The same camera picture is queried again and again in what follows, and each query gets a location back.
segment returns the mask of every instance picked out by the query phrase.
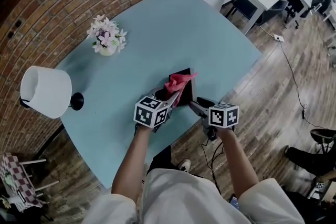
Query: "power outlet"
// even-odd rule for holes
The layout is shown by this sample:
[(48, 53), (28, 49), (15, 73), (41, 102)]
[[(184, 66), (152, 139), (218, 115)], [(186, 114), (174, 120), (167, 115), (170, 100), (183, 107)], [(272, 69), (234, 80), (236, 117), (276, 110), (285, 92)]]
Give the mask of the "power outlet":
[(274, 39), (275, 39), (276, 41), (279, 41), (279, 40), (280, 40), (281, 42), (285, 42), (283, 36), (274, 35)]

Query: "light blue table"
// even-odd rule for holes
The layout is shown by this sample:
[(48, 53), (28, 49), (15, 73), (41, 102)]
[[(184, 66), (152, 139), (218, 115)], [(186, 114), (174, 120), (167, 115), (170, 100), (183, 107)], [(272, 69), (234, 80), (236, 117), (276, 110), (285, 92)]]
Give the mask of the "light blue table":
[[(139, 97), (162, 86), (169, 74), (194, 68), (199, 97), (220, 100), (260, 56), (255, 46), (223, 15), (202, 0), (143, 0), (116, 18), (128, 31), (120, 54), (95, 54), (83, 41), (59, 65), (69, 73), (80, 111), (61, 120), (93, 173), (109, 188), (134, 134)], [(198, 117), (176, 109), (150, 140), (146, 161), (172, 144)]]

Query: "black lamp base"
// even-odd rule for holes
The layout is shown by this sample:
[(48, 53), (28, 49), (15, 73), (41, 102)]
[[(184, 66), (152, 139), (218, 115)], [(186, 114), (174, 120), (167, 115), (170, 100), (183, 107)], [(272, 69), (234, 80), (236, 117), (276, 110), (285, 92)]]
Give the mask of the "black lamp base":
[(73, 94), (70, 100), (70, 106), (73, 110), (80, 110), (84, 105), (83, 94), (76, 92)]

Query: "power strip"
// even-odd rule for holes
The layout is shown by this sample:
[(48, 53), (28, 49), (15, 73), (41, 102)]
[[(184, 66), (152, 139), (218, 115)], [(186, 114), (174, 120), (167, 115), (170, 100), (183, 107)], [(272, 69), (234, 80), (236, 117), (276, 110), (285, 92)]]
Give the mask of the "power strip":
[(276, 41), (285, 42), (283, 36), (278, 36), (278, 35), (274, 34), (273, 37), (274, 37), (274, 40), (276, 40)]

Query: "black pants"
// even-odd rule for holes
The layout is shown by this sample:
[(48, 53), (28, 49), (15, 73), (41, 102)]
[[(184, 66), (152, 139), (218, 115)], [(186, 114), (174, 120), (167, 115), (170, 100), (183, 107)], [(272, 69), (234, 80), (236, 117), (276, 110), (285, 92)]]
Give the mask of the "black pants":
[(325, 211), (313, 200), (307, 199), (300, 193), (291, 191), (285, 191), (285, 193), (299, 211), (306, 224), (314, 223), (318, 219), (326, 216)]
[(149, 170), (147, 174), (156, 168), (162, 168), (162, 169), (172, 169), (172, 170), (179, 170), (177, 166), (172, 164), (172, 147), (168, 146), (163, 151), (157, 154), (153, 158), (153, 161), (151, 163), (151, 166), (149, 167)]
[(290, 147), (287, 150), (286, 157), (291, 162), (316, 176), (325, 175), (333, 170), (336, 161), (334, 148), (326, 154), (312, 154)]

